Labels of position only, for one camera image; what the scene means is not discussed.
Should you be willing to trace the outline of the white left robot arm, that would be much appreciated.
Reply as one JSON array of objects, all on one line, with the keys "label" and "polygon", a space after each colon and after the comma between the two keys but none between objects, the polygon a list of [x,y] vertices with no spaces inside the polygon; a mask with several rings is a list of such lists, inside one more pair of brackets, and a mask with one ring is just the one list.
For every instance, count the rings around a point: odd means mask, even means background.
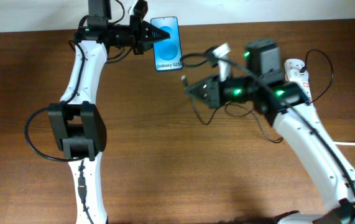
[{"label": "white left robot arm", "polygon": [[59,103],[48,107],[50,125],[61,159],[67,162],[75,187],[77,223],[107,223],[101,190],[101,158],[107,142],[105,123],[96,107],[100,76],[110,57],[110,47],[127,47],[135,55],[170,36],[146,22],[147,1],[136,1],[129,13],[129,25],[110,22],[109,1],[90,1],[89,13],[78,25],[72,40],[75,63],[68,87]]}]

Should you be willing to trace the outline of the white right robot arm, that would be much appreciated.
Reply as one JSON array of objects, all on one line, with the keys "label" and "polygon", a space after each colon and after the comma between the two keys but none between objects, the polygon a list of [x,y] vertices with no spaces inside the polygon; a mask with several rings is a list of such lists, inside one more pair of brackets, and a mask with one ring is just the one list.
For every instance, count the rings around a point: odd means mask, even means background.
[{"label": "white right robot arm", "polygon": [[227,44],[201,53],[219,73],[185,85],[191,100],[215,110],[228,103],[252,102],[254,109],[294,150],[316,185],[326,208],[324,215],[298,210],[256,223],[355,223],[355,168],[323,127],[314,104],[298,81],[287,79],[279,46],[272,39],[254,40],[245,47],[245,65],[228,58]]}]

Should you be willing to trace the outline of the white charger adapter plug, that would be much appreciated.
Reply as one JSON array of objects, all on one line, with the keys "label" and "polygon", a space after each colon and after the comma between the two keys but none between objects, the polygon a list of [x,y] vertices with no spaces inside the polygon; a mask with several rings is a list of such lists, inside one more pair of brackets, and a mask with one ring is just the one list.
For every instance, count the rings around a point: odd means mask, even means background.
[{"label": "white charger adapter plug", "polygon": [[307,82],[308,72],[301,72],[300,69],[288,67],[286,69],[285,79],[288,82]]}]

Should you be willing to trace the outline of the blue Galaxy smartphone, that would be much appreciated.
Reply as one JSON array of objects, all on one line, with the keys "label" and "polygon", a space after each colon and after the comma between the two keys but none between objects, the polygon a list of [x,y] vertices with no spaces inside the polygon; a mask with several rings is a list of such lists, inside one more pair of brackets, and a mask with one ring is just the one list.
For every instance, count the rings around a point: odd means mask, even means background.
[{"label": "blue Galaxy smartphone", "polygon": [[154,44],[153,49],[156,71],[166,72],[171,70],[181,70],[183,68],[180,61],[182,57],[182,48],[177,17],[156,17],[151,19],[150,23],[170,34],[169,39]]}]

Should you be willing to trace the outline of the white power strip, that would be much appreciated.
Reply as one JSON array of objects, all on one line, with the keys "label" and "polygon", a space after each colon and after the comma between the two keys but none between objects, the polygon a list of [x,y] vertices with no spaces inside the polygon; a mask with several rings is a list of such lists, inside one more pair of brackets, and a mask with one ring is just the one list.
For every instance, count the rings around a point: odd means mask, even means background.
[{"label": "white power strip", "polygon": [[309,74],[307,71],[301,72],[301,69],[305,66],[305,62],[291,58],[285,61],[285,80],[288,82],[296,82],[305,92],[306,96],[312,101],[311,91],[310,91],[310,84]]}]

